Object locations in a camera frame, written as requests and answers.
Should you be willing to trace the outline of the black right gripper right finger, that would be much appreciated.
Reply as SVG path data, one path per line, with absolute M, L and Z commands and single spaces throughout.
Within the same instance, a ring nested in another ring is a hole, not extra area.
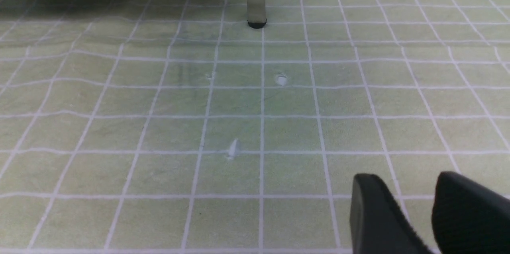
M 432 231 L 443 254 L 508 254 L 509 199 L 453 171 L 437 178 Z

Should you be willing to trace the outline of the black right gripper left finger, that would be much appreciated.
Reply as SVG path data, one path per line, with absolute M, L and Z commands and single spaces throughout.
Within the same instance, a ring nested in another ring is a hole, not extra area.
M 354 254 L 432 253 L 375 174 L 353 177 L 349 223 Z

